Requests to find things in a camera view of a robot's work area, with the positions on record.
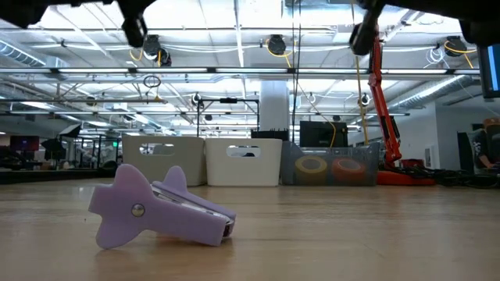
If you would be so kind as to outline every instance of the tape roll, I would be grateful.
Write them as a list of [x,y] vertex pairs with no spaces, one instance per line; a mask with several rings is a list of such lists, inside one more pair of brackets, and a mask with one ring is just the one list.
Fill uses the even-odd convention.
[[332,163],[334,180],[348,184],[358,184],[365,180],[366,167],[351,158],[335,159]]
[[302,156],[295,161],[297,184],[324,185],[327,181],[328,164],[318,156]]

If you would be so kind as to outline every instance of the white plastic bin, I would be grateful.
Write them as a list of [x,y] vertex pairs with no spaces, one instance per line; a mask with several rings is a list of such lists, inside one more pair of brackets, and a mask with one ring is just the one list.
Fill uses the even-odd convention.
[[282,140],[206,139],[208,182],[219,187],[275,187]]
[[200,137],[123,137],[123,163],[135,166],[150,183],[163,181],[170,167],[178,165],[189,187],[205,184],[204,150],[205,142]]

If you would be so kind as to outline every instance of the purple plastic object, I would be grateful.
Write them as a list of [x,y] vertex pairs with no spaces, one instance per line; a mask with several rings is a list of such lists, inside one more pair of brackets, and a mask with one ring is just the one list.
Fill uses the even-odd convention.
[[162,183],[155,181],[152,186],[160,189],[162,194],[167,197],[174,198],[178,201],[187,201],[193,205],[197,205],[207,210],[227,216],[232,220],[232,222],[230,224],[229,231],[225,233],[224,236],[228,237],[233,232],[234,223],[236,221],[236,213],[230,209],[189,193],[186,176],[184,175],[184,171],[181,167],[174,166],[170,168],[164,181]]
[[102,217],[96,240],[110,249],[133,240],[143,230],[220,246],[226,219],[162,200],[132,165],[121,165],[111,185],[98,185],[88,207]]

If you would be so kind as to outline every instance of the wooden table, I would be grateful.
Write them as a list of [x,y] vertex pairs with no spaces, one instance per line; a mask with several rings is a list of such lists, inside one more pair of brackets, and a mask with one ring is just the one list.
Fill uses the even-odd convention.
[[198,187],[235,210],[206,247],[144,232],[95,243],[94,183],[0,187],[0,280],[500,279],[500,192],[437,187]]

